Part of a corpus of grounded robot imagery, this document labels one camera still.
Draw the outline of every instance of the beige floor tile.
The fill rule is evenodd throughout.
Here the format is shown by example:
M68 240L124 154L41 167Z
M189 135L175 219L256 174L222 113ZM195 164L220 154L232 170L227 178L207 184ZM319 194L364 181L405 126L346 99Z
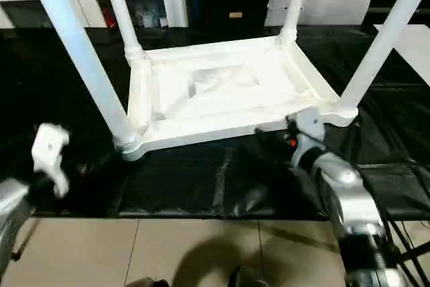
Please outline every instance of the beige floor tile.
M20 231L18 247L34 221ZM123 287L137 223L42 219L2 287Z
M415 247L430 241L430 225L428 225L426 222L424 222L423 224L421 224L419 221L404 223L406 230L408 231L408 234L411 237L411 240ZM401 222L397 222L397 225L404 233ZM402 252L405 252L405 248L403 247L403 244L400 242L400 239L398 238L398 235L394 232L394 230L392 230L392 234L394 242L397 244L397 246ZM427 253L425 255L422 255L418 258L418 260L421 264L421 267L423 267L424 272L426 272L427 275L430 277L430 254ZM415 266L412 264L412 262L407 261L406 266L411 271L412 275L417 279L418 283L423 286L422 281L420 280Z
M141 220L127 282L149 276L173 287L225 287L239 265L261 272L257 222Z
M345 286L345 270L329 223L262 221L260 230L263 269L272 286Z

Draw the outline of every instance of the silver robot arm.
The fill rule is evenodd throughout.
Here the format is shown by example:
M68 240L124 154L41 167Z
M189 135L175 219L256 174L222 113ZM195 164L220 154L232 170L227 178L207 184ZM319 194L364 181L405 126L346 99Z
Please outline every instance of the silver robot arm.
M360 173L346 160L326 150L325 128L314 110L300 112L292 123L296 137L292 163L318 182L339 242L346 285L407 286L384 243L384 224Z
M32 147L34 171L41 177L35 186L53 183L53 194L64 197L69 190L69 181L61 169L61 150L69 143L69 134L60 126L41 124ZM35 187L30 189L14 178L0 183L0 279L9 265L18 231L33 213L28 200Z
M11 260L18 231L32 215L26 200L29 187L14 178L0 183L0 277Z

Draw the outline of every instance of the black plastic sheet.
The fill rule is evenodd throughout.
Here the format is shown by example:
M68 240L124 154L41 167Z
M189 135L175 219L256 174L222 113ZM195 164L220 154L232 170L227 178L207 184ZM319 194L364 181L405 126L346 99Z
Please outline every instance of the black plastic sheet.
M130 69L118 31L87 31L124 107ZM277 34L189 29L138 30L146 49ZM376 31L306 27L298 43L341 93ZM30 148L41 122L71 133L64 166L71 180L62 201L49 193L37 214L81 217L326 218L315 183L256 136L153 151L135 163L115 154L109 131L53 30L0 31L0 176L34 183ZM430 89L393 52L347 128L327 126L327 144L365 176L396 220L430 218ZM281 132L268 135L279 142Z

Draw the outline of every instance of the black cable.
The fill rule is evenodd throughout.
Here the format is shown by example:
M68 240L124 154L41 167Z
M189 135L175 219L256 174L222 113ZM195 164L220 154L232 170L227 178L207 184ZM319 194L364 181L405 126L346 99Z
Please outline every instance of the black cable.
M402 231L400 230L400 228L398 227L398 225L392 220L389 220L392 227L394 228L394 230L396 231L398 237L400 238L400 241L402 242L404 248L406 249L406 251L411 251L411 246L408 244L408 241L406 240L406 238L403 236ZM413 262L415 269L417 270L417 273L419 275L419 277L421 278L421 280L423 281L423 284L425 287L430 287L430 282L423 270L423 267L421 267L421 264L419 263L418 258L413 257L411 258L411 261Z
M263 246L261 244L261 227L260 227L260 221L257 221L257 225L258 225L258 239L259 239L259 244L260 244L261 273L262 273L263 279L266 281L266 273L265 273L265 270L264 270L264 259L263 259Z
M419 221L423 227L425 227L427 230L430 230L430 221L427 221L427 224L424 223L424 221Z
M422 255L425 255L428 252L430 252L430 241L423 243L422 245L419 245L418 247L412 249L411 251L407 251L403 253L400 259L403 262L405 262L405 261L411 260L413 257L418 258Z
M404 233L406 234L406 237L407 237L407 238L408 238L408 240L409 240L409 243L411 244L412 248L415 248L414 243L412 242L412 239L411 239L411 237L409 236L409 233L408 233L408 231L407 231L407 229L406 229L406 227L405 227L405 225L404 225L404 222L403 222L403 221L401 221L401 223L402 223L402 227L403 227Z
M400 268L402 268L404 275L408 278L409 282L412 284L413 287L421 287L403 262L399 263L399 266Z

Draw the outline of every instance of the tile floor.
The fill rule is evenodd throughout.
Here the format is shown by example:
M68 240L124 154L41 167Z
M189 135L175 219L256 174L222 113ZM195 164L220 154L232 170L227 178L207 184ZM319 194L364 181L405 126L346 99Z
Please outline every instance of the tile floor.
M408 223L419 244L430 231ZM173 287L225 287L245 265L272 286L344 286L329 223L32 219L20 231L3 287L123 287L143 277ZM430 255L421 258L430 272Z

